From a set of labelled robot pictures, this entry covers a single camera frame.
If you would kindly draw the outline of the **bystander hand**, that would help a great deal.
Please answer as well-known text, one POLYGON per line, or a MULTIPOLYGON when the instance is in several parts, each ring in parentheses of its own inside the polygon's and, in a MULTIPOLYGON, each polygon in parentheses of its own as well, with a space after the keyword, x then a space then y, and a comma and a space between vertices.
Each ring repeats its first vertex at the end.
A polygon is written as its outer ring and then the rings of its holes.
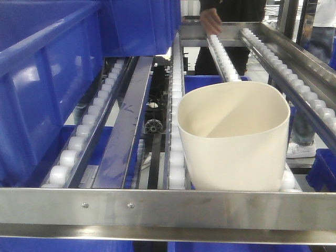
POLYGON ((208 35, 218 35, 222 32, 222 20, 215 8, 209 8, 201 11, 200 21, 208 35))

